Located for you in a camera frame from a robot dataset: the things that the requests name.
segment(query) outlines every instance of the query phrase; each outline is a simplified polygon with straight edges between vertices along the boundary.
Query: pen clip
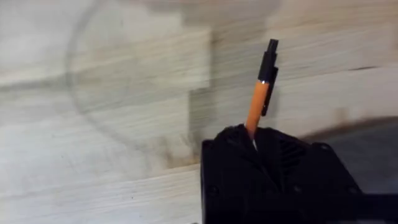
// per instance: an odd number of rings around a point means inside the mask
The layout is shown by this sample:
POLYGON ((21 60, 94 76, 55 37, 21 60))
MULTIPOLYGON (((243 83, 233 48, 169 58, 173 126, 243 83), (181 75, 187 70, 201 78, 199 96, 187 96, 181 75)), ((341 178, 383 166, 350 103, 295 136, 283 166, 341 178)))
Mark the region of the pen clip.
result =
POLYGON ((269 84, 266 99, 264 100, 264 105, 261 110, 261 116, 265 116, 267 114, 269 102, 271 100, 271 94, 274 90, 276 76, 278 75, 278 68, 275 67, 277 58, 276 49, 278 47, 278 43, 279 41, 275 39, 271 39, 269 41, 268 49, 266 52, 264 52, 261 62, 259 80, 269 84))
POLYGON ((272 91, 274 90, 274 84, 275 84, 277 75, 278 75, 278 68, 274 67, 272 69, 271 79, 269 80, 269 88, 268 88, 268 92, 267 92, 267 97, 266 97, 266 100, 264 101, 264 105, 262 106, 261 116, 265 116, 267 114, 269 102, 271 100, 271 94, 272 94, 272 91))

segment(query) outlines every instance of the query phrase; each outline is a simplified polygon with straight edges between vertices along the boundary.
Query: screw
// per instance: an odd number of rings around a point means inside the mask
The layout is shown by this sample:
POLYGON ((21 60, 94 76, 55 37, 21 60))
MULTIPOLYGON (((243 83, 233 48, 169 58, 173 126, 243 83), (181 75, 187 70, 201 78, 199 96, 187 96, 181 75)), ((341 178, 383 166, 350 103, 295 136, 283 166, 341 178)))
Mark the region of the screw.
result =
POLYGON ((301 187, 299 187, 298 185, 295 185, 295 186, 293 187, 293 190, 294 190, 295 192, 297 192, 297 193, 301 193, 303 189, 302 189, 301 187))
POLYGON ((349 187, 348 188, 348 192, 351 193, 351 194, 357 194, 359 191, 355 187, 349 187))
POLYGON ((327 144, 322 144, 322 145, 321 145, 321 149, 323 149, 323 150, 329 150, 330 147, 329 147, 327 144))

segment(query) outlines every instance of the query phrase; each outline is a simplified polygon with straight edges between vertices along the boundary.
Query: plywood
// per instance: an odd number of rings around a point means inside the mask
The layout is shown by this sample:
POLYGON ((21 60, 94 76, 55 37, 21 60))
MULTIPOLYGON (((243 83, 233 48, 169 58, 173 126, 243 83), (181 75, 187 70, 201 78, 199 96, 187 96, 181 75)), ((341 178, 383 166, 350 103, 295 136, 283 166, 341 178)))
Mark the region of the plywood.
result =
POLYGON ((201 223, 200 142, 397 116, 398 2, 1 1, 0 221, 201 223))

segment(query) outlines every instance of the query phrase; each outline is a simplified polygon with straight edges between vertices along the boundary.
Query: dark stain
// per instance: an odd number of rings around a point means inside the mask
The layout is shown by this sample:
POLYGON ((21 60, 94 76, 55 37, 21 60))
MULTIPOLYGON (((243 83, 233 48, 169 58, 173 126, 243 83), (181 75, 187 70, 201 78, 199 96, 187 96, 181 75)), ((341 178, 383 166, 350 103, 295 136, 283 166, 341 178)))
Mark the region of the dark stain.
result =
POLYGON ((367 70, 367 69, 374 69, 374 68, 379 68, 379 66, 366 66, 366 67, 352 68, 352 69, 348 69, 348 71, 360 71, 360 70, 367 70))

